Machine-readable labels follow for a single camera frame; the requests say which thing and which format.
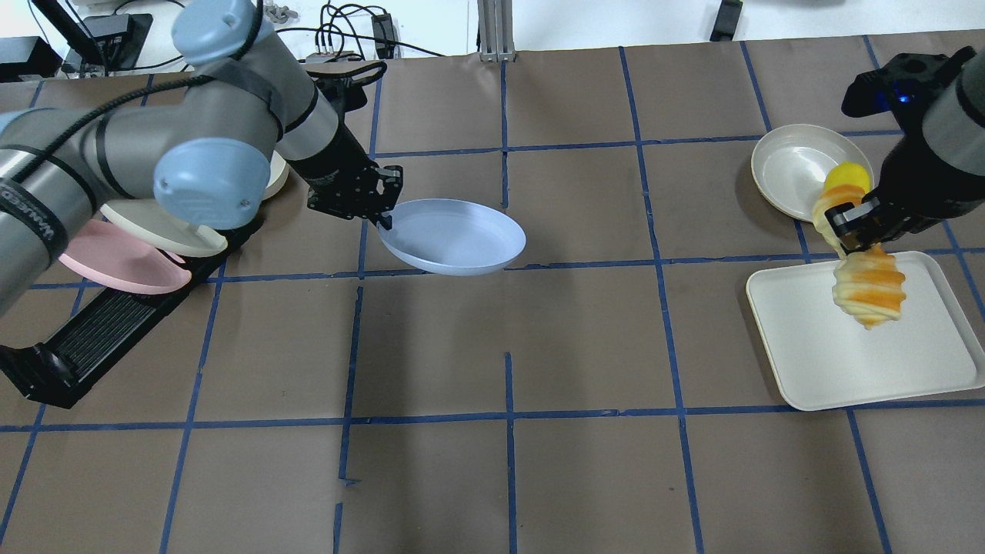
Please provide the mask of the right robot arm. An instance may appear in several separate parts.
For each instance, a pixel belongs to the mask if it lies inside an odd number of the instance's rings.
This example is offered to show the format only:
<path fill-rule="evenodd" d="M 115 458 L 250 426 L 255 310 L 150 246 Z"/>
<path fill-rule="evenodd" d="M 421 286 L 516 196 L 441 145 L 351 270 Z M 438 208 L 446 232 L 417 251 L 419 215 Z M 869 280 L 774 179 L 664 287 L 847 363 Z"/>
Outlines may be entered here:
<path fill-rule="evenodd" d="M 844 115 L 893 113 L 903 136 L 862 200 L 824 210 L 841 250 L 919 234 L 983 203 L 983 70 L 971 47 L 951 56 L 902 53 L 849 85 Z"/>

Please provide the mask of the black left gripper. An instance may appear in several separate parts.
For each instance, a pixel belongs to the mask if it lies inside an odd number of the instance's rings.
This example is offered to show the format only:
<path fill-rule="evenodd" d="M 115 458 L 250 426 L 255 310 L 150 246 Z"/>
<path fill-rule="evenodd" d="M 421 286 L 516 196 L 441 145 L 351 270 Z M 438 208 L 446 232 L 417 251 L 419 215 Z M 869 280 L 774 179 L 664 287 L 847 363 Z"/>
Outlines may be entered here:
<path fill-rule="evenodd" d="M 289 167 L 309 186 L 309 209 L 337 218 L 366 219 L 385 231 L 393 228 L 392 210 L 404 186 L 401 165 L 381 167 L 362 144 L 340 127 L 327 146 Z"/>

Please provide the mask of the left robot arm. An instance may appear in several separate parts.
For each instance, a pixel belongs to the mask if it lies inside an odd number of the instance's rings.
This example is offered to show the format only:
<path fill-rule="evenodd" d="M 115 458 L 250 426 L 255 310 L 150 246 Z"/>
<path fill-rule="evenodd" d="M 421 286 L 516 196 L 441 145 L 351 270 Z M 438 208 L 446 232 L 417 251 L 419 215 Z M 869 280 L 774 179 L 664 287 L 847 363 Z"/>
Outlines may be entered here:
<path fill-rule="evenodd" d="M 391 228 L 403 169 L 380 167 L 344 122 L 345 96 L 306 72 L 260 1 L 196 1 L 172 26 L 188 78 L 85 112 L 2 116 L 2 309 L 57 262 L 114 199 L 154 199 L 212 230 L 257 215 L 273 154 L 309 185 L 309 206 Z"/>

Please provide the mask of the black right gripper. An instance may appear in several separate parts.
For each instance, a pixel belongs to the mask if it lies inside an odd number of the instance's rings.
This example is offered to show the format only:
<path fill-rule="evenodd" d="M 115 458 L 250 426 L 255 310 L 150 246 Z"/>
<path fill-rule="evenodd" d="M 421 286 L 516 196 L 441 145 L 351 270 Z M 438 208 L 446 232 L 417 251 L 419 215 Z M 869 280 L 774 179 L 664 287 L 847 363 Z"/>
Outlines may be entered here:
<path fill-rule="evenodd" d="M 876 200 L 834 205 L 823 210 L 823 220 L 837 248 L 851 255 L 886 239 L 883 215 L 890 215 L 898 235 L 918 234 L 976 209 L 983 203 L 983 190 L 984 176 L 953 167 L 922 138 L 904 138 L 882 164 L 871 193 Z"/>

